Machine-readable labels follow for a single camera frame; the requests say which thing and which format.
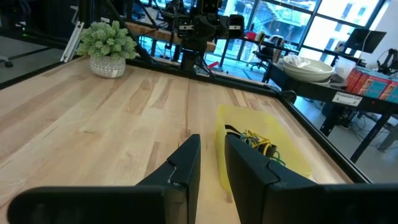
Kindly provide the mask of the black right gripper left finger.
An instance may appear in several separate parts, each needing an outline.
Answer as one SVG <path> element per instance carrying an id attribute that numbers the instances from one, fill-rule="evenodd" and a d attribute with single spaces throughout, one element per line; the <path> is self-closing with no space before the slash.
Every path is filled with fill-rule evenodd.
<path id="1" fill-rule="evenodd" d="M 191 135 L 136 185 L 36 187 L 12 199 L 9 224 L 195 224 L 201 139 Z"/>

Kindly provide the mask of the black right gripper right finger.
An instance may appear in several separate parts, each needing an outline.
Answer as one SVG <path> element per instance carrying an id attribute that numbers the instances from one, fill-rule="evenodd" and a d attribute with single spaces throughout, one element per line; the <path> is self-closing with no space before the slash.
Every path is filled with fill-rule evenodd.
<path id="1" fill-rule="evenodd" d="M 398 184 L 317 184 L 231 134 L 224 154 L 241 224 L 398 224 Z"/>

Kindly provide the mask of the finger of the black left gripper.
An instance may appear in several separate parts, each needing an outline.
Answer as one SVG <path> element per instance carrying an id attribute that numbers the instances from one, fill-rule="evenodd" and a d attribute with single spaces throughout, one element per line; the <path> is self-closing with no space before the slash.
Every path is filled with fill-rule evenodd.
<path id="1" fill-rule="evenodd" d="M 177 17 L 177 36 L 188 37 L 193 32 L 192 18 L 189 16 Z"/>
<path id="2" fill-rule="evenodd" d="M 229 17 L 229 38 L 241 38 L 244 33 L 244 17 L 232 14 Z"/>

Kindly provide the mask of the green rubber band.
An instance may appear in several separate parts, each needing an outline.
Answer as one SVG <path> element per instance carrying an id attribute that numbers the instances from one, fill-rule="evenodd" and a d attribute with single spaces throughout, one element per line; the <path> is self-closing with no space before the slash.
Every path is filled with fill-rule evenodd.
<path id="1" fill-rule="evenodd" d="M 285 166 L 285 162 L 281 159 L 280 153 L 276 151 L 272 156 L 271 159 L 273 161 L 278 162 L 280 165 Z"/>

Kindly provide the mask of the yellow rubber band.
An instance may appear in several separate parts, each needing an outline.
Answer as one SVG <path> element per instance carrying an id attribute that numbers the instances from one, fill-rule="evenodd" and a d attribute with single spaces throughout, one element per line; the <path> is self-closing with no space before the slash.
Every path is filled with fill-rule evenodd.
<path id="1" fill-rule="evenodd" d="M 253 149 L 261 152 L 263 155 L 266 155 L 267 150 L 272 147 L 270 139 L 267 139 L 248 129 L 241 133 L 240 140 L 251 146 Z"/>

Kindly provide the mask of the green rubber bands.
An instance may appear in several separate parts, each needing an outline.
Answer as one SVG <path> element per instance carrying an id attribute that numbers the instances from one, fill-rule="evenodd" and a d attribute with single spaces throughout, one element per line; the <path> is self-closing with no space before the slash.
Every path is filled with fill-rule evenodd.
<path id="1" fill-rule="evenodd" d="M 232 126 L 232 125 L 226 124 L 226 125 L 224 126 L 224 128 L 225 128 L 225 130 L 226 130 L 226 133 L 229 134 L 229 135 L 236 136 L 236 137 L 239 138 L 239 139 L 245 138 L 245 137 L 246 137 L 244 133 L 238 131 L 238 130 L 237 130 L 234 126 Z"/>

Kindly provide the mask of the yellow plastic bin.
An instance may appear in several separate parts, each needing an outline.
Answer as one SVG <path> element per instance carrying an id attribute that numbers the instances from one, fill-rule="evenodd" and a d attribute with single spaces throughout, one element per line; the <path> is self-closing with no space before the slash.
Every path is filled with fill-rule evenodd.
<path id="1" fill-rule="evenodd" d="M 224 140 L 227 135 L 224 126 L 226 124 L 234 126 L 242 133 L 248 129 L 270 139 L 272 147 L 267 150 L 265 156 L 271 158 L 271 156 L 278 151 L 281 159 L 285 162 L 286 168 L 303 177 L 310 177 L 312 174 L 310 164 L 300 153 L 297 144 L 293 142 L 287 131 L 280 125 L 274 115 L 265 111 L 249 110 L 232 105 L 221 105 L 217 111 L 214 144 L 220 183 L 222 188 L 227 192 L 231 192 L 231 187 L 229 185 L 224 155 Z"/>

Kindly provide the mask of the black office chair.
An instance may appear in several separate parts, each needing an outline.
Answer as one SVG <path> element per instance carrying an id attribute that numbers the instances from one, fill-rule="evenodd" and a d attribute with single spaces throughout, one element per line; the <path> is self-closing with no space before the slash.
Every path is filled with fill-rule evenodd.
<path id="1" fill-rule="evenodd" d="M 258 62 L 251 62 L 250 70 L 253 70 L 254 67 L 257 68 L 265 68 L 266 70 L 269 67 L 269 64 L 273 62 L 275 49 L 271 47 L 263 47 L 259 50 L 253 51 L 254 56 L 259 59 Z"/>

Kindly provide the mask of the green artificial potted plant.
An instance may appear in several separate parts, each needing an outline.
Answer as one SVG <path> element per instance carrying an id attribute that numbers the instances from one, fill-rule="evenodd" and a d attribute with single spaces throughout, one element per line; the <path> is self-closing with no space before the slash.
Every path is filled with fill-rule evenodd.
<path id="1" fill-rule="evenodd" d="M 136 58 L 136 47 L 128 29 L 121 28 L 118 21 L 93 22 L 82 30 L 76 54 L 90 58 L 90 68 L 95 75 L 119 78 L 124 75 L 126 60 Z"/>

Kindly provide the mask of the white ceramic bowl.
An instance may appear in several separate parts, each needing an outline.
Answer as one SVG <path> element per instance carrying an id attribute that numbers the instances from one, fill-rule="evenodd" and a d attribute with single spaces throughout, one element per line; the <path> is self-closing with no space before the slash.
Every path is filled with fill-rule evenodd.
<path id="1" fill-rule="evenodd" d="M 327 82 L 335 72 L 334 68 L 326 63 L 298 55 L 285 56 L 282 65 L 288 76 L 305 82 Z"/>

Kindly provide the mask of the black utility cart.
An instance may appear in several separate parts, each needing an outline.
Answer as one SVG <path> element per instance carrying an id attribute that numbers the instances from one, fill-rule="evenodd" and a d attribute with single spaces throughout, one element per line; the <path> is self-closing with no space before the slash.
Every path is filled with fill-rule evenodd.
<path id="1" fill-rule="evenodd" d="M 322 101 L 325 103 L 334 103 L 332 99 L 337 91 L 343 93 L 349 93 L 347 91 L 339 90 L 336 88 L 317 85 L 309 82 L 303 82 L 289 77 L 283 70 L 276 67 L 274 64 L 270 64 L 267 71 L 265 72 L 262 81 L 268 82 L 272 80 L 277 86 L 279 86 L 283 91 L 292 90 L 297 96 L 304 98 L 309 98 L 317 101 Z M 338 113 L 341 109 L 347 107 L 352 108 L 357 111 L 371 112 L 380 114 L 381 117 L 378 119 L 374 127 L 370 130 L 368 135 L 363 139 L 361 144 L 355 150 L 353 155 L 350 157 L 352 162 L 357 162 L 360 156 L 363 154 L 365 149 L 370 145 L 371 141 L 375 138 L 376 134 L 381 130 L 381 128 L 387 123 L 388 119 L 394 115 L 398 114 L 398 104 L 391 103 L 385 100 L 379 100 L 375 98 L 370 98 L 368 96 L 361 96 L 363 99 L 357 107 L 343 105 L 340 103 L 334 103 L 336 108 L 332 110 L 332 114 L 328 117 L 321 128 L 321 132 L 328 136 L 331 130 L 335 126 L 335 121 Z"/>

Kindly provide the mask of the black computer monitor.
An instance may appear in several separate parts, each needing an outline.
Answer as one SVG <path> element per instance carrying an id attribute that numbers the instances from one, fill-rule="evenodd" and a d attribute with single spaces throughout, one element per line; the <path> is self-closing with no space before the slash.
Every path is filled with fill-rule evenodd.
<path id="1" fill-rule="evenodd" d="M 345 46 L 352 50 L 360 50 L 371 54 L 377 48 L 385 35 L 386 32 L 381 31 L 354 29 L 346 41 Z"/>

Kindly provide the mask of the orange teal cardboard boxes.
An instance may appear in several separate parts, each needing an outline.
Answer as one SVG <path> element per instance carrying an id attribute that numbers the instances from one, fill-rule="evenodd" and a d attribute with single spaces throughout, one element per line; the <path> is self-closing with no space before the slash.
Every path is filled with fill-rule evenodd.
<path id="1" fill-rule="evenodd" d="M 398 104 L 398 78 L 354 67 L 346 78 L 346 91 Z"/>

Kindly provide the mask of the black headset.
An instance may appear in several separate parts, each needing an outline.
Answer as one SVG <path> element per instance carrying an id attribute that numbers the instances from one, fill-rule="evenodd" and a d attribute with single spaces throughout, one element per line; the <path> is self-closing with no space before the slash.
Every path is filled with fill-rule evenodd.
<path id="1" fill-rule="evenodd" d="M 398 50 L 389 49 L 386 52 L 388 55 L 383 62 L 377 60 L 377 71 L 385 75 L 392 75 L 394 72 L 398 72 Z"/>

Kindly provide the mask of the white aluminium bracket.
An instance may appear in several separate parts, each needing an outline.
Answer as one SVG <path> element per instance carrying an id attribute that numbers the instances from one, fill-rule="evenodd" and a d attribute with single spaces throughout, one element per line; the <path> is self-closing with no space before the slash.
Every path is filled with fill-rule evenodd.
<path id="1" fill-rule="evenodd" d="M 65 47 L 65 50 L 64 50 L 64 52 L 63 52 L 63 54 L 61 56 L 61 59 L 60 59 L 61 62 L 67 63 L 75 55 L 75 51 L 76 51 L 76 49 L 78 47 L 78 44 L 80 43 L 80 33 L 83 30 L 84 24 L 85 23 L 81 22 L 81 21 L 77 22 L 77 24 L 75 26 L 75 29 L 74 29 L 74 31 L 73 31 L 73 33 L 72 33 L 72 35 L 71 35 L 71 37 L 70 37 L 70 39 L 68 41 L 68 44 Z"/>

